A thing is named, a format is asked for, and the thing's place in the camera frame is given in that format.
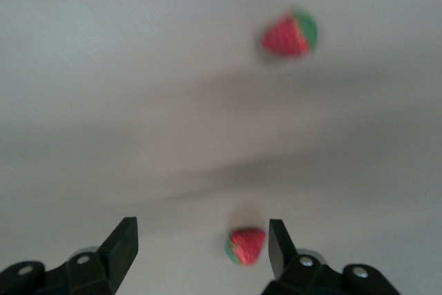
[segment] red strawberry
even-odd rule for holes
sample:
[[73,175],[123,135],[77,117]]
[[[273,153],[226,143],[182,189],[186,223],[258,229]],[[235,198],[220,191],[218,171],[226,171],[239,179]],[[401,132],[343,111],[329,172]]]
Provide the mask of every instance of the red strawberry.
[[262,46],[278,55],[301,56],[316,44],[316,24],[304,13],[288,13],[272,25],[262,38]]
[[260,256],[264,240],[262,229],[239,229],[230,235],[227,253],[239,265],[253,265]]

